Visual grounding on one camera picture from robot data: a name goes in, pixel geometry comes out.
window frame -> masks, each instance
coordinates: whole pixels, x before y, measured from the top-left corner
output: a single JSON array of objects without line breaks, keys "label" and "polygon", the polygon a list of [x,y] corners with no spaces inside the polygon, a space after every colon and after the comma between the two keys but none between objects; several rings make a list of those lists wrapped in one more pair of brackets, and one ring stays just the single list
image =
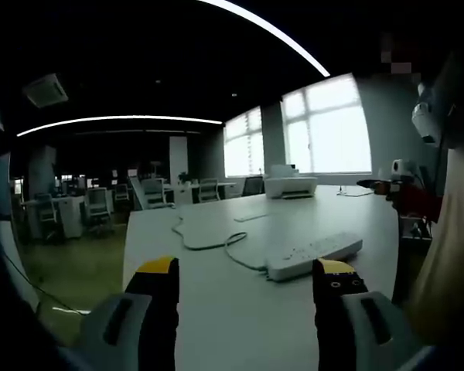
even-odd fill
[{"label": "window frame", "polygon": [[[259,128],[251,128],[251,126],[249,125],[249,121],[250,121],[250,118],[249,118],[249,115],[255,111],[258,111],[259,112],[259,116],[260,116],[260,125],[259,125]],[[231,137],[228,137],[227,136],[227,123],[231,122],[231,121],[235,121],[237,120],[238,118],[240,117],[245,117],[245,120],[246,120],[246,131],[241,133],[241,134],[236,134],[236,135],[233,135]],[[260,134],[261,135],[261,143],[262,143],[262,146],[261,146],[261,150],[263,151],[263,166],[262,166],[262,170],[263,172],[255,172],[253,169],[252,169],[252,166],[253,166],[253,161],[251,159],[251,138],[253,137],[253,135],[256,135],[256,134]],[[248,161],[248,167],[249,167],[249,174],[244,174],[244,175],[227,175],[227,160],[226,160],[226,146],[227,146],[227,143],[231,142],[231,141],[234,141],[236,139],[239,139],[239,138],[244,138],[246,137],[247,138],[247,147],[248,147],[248,158],[249,158],[249,161]],[[226,179],[233,179],[233,178],[248,178],[250,176],[256,176],[256,175],[263,175],[264,174],[264,142],[263,142],[263,114],[261,112],[261,107],[255,107],[253,108],[252,110],[249,110],[249,111],[246,111],[244,112],[243,114],[240,114],[236,117],[234,117],[232,120],[229,120],[228,122],[225,123],[224,127],[223,127],[223,172],[225,173],[225,178]]]},{"label": "window frame", "polygon": [[[352,77],[352,75],[345,75],[345,76],[350,76],[350,78],[353,80],[354,84],[356,84],[356,81]],[[309,88],[313,87],[316,84],[308,85],[307,87],[303,87],[302,89],[294,90],[291,93],[286,94],[285,96],[282,97],[281,101],[281,115],[282,115],[282,128],[284,132],[284,146],[285,146],[285,161],[286,163],[292,163],[290,156],[291,156],[291,149],[290,149],[290,141],[288,137],[288,126],[290,124],[295,124],[300,121],[304,121],[306,125],[306,133],[308,135],[308,149],[309,149],[309,163],[310,163],[310,171],[309,172],[302,172],[302,174],[316,174],[316,175],[371,175],[373,173],[372,169],[372,157],[371,157],[371,144],[369,142],[369,132],[367,132],[368,135],[368,145],[369,145],[369,150],[370,150],[370,170],[369,171],[362,171],[362,172],[315,172],[315,163],[314,163],[314,158],[312,154],[312,136],[311,136],[311,125],[310,125],[310,119],[312,117],[315,117],[316,115],[319,114],[326,114],[326,113],[331,113],[335,112],[338,110],[342,109],[347,109],[351,107],[361,107],[362,108],[362,103],[361,103],[361,97],[359,95],[359,91],[357,91],[357,99],[349,102],[349,103],[343,103],[339,104],[336,106],[332,107],[327,107],[323,109],[318,109],[318,110],[311,110],[309,108],[309,100],[308,100],[308,90]],[[302,103],[304,104],[305,107],[305,112],[303,114],[300,114],[295,117],[289,117],[287,118],[286,115],[286,109],[285,109],[285,104],[284,104],[284,99],[288,97],[289,95],[297,94],[300,93],[302,96]]]}]

black ceiling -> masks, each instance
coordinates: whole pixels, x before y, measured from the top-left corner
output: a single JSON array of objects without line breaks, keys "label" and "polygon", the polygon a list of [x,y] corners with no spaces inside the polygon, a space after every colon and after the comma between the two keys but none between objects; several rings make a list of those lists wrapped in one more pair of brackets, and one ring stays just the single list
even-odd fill
[{"label": "black ceiling", "polygon": [[[290,35],[332,76],[388,72],[389,66],[380,62],[386,32],[394,40],[393,59],[412,62],[418,72],[433,70],[434,60],[449,47],[449,39],[438,34],[440,28],[431,35],[423,31],[439,16],[426,24],[416,22],[419,9],[389,13],[386,7],[233,2]],[[270,33],[196,0],[146,2],[138,7],[66,3],[16,10],[0,22],[0,110],[11,136],[51,122],[116,114],[226,121],[323,79]],[[58,74],[70,99],[40,110],[21,89],[47,73]],[[118,128],[135,125],[141,123],[112,123]],[[211,128],[172,121],[145,125]],[[105,130],[105,126],[80,123],[51,130]]]}]

printer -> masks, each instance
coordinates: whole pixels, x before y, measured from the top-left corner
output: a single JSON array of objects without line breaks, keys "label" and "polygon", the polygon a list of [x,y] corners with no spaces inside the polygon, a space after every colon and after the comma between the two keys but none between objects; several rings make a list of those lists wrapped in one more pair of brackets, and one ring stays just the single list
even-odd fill
[{"label": "printer", "polygon": [[293,165],[273,165],[264,180],[264,193],[269,199],[298,199],[313,197],[316,178],[300,176]]}]

curved led light strip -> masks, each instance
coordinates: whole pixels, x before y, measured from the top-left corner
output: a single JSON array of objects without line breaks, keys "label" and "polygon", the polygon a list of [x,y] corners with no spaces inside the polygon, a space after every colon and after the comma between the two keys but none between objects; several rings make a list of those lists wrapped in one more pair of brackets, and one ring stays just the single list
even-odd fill
[{"label": "curved led light strip", "polygon": [[75,120],[67,120],[67,121],[60,121],[54,122],[52,124],[47,124],[43,126],[39,126],[37,128],[29,129],[23,131],[22,133],[18,133],[18,137],[22,137],[23,135],[33,133],[34,131],[53,128],[54,126],[60,126],[65,124],[73,124],[74,122],[84,122],[84,121],[102,121],[102,120],[126,120],[126,119],[152,119],[152,120],[174,120],[174,121],[192,121],[192,122],[203,122],[205,124],[222,124],[222,121],[213,121],[213,120],[203,120],[202,118],[189,118],[189,117],[174,117],[174,116],[148,116],[148,115],[129,115],[129,116],[100,116],[100,117],[86,117],[86,118],[77,118]]},{"label": "curved led light strip", "polygon": [[207,4],[218,6],[219,8],[228,10],[231,13],[239,15],[240,17],[247,19],[250,22],[260,26],[262,29],[268,31],[273,36],[276,36],[281,41],[289,45],[293,48],[297,53],[301,54],[301,56],[310,62],[324,77],[330,76],[328,71],[323,67],[320,62],[315,60],[315,58],[308,53],[306,49],[300,46],[296,41],[294,41],[291,37],[285,35],[281,30],[273,26],[270,22],[265,21],[263,18],[258,17],[254,13],[249,12],[248,10],[241,8],[239,5],[232,4],[231,2],[227,2],[225,0],[198,0],[199,2],[205,2]]}]

floor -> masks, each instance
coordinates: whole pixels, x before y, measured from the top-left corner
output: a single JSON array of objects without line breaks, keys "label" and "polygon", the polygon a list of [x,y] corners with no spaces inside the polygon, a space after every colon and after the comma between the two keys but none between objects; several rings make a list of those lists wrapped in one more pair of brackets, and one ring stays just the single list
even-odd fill
[{"label": "floor", "polygon": [[[69,307],[90,311],[111,294],[122,292],[127,225],[114,225],[104,237],[83,236],[60,245],[36,244],[22,251],[29,279]],[[39,292],[39,320],[64,345],[77,339],[83,318]]]}]

